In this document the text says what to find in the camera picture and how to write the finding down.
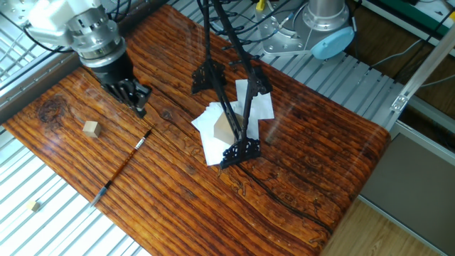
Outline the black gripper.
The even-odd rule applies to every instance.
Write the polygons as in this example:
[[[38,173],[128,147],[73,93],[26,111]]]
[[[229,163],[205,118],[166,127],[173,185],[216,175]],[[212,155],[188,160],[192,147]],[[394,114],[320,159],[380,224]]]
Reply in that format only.
[[[114,62],[98,68],[92,68],[103,90],[117,101],[130,108],[138,118],[146,115],[145,104],[152,89],[142,85],[134,76],[133,64],[127,53],[123,53]]]

